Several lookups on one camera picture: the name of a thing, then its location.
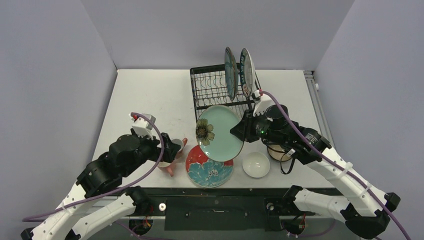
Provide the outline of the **green rimmed white plate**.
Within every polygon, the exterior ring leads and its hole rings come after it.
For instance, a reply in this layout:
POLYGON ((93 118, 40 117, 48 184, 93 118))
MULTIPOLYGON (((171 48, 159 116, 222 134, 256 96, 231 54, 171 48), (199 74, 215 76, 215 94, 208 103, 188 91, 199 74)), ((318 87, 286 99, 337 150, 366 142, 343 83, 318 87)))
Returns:
POLYGON ((252 56, 246 48, 241 50, 239 63, 241 89, 244 96, 249 99, 252 94, 256 71, 252 56))

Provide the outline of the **black wire dish rack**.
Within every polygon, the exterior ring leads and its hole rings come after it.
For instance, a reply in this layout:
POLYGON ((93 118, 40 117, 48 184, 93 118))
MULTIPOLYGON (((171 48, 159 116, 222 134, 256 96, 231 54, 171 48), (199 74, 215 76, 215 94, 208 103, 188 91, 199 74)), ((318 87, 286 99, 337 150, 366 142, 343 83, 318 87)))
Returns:
POLYGON ((231 100, 224 64, 193 67, 189 73, 196 120, 207 108, 215 105, 227 106, 239 117, 243 116, 245 110, 254 108, 254 100, 244 95, 241 83, 231 100))

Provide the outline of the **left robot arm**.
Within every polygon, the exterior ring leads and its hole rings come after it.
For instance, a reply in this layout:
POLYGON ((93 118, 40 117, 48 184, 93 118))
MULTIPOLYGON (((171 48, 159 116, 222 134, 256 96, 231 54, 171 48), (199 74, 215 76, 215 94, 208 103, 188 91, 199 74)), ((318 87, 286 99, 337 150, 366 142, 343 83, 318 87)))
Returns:
POLYGON ((171 164, 184 143, 171 140, 167 133, 159 138, 139 135, 134 130, 120 136, 109 150, 90 162, 77 177, 70 192, 42 222, 26 228, 23 240, 86 240, 121 217, 143 215, 150 200, 141 187, 118 189, 147 161, 171 164))

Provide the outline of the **blue glazed plate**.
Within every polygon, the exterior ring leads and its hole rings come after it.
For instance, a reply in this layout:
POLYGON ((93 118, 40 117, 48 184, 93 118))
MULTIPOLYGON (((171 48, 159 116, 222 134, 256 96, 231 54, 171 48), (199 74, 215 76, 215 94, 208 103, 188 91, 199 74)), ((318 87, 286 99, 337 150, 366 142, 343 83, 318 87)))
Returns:
POLYGON ((236 98, 238 89, 238 68, 233 52, 227 46, 224 53, 224 71, 225 82, 229 99, 233 101, 236 98))

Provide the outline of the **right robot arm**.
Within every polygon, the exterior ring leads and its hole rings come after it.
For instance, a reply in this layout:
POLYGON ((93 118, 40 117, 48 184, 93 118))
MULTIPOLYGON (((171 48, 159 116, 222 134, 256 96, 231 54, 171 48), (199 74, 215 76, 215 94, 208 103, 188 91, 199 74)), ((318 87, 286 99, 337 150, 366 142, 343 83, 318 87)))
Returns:
POLYGON ((230 133, 244 142, 260 140, 265 145, 280 146, 286 156, 319 173, 339 192, 331 196, 293 185, 282 199, 287 213, 309 212, 333 218, 367 240, 387 229, 400 197, 366 181, 325 137, 290 120, 284 105, 272 105, 260 115, 246 110, 230 133))

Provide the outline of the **small pink mug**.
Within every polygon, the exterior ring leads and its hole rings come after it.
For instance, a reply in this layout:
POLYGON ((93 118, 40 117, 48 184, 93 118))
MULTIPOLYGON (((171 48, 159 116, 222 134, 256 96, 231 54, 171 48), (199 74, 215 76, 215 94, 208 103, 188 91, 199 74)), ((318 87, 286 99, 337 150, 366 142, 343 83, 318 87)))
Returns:
POLYGON ((188 139, 184 137, 183 139, 172 139, 171 141, 172 143, 177 144, 180 147, 174 158, 175 160, 177 160, 183 155, 184 147, 187 145, 188 139))

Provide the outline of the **light teal flower plate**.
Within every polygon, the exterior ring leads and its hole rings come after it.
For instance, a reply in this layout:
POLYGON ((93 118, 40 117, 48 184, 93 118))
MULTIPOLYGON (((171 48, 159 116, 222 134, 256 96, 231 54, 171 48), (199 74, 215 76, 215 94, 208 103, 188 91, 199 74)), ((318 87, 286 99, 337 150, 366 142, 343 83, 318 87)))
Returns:
POLYGON ((230 133, 241 118, 225 105, 213 105, 199 117, 195 137, 200 150, 211 160, 226 162, 241 152, 244 142, 230 133))

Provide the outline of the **large pink mug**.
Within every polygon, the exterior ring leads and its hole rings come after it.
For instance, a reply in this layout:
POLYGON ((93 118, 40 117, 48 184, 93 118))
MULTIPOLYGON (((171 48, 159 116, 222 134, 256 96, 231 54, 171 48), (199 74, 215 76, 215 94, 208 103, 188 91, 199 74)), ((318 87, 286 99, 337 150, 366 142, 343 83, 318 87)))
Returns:
POLYGON ((176 164, 174 162, 168 163, 161 161, 157 166, 161 171, 168 173, 171 177, 175 174, 176 164))

